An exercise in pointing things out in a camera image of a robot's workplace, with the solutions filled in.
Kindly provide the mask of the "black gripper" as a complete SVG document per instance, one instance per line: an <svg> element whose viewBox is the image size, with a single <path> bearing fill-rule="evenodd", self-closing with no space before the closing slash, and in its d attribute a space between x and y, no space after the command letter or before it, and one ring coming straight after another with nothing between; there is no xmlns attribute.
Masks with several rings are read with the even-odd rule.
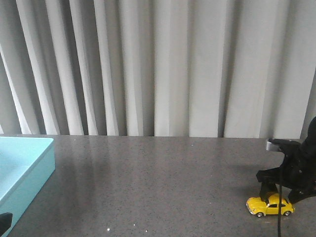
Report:
<svg viewBox="0 0 316 237"><path fill-rule="evenodd" d="M0 231L6 232L12 224L12 213L6 212L0 214Z"/></svg>
<svg viewBox="0 0 316 237"><path fill-rule="evenodd" d="M259 170L259 197L265 201L277 193L277 184L289 188L292 204L316 196L316 119L312 119L306 139L300 146L282 147L284 159L279 167Z"/></svg>

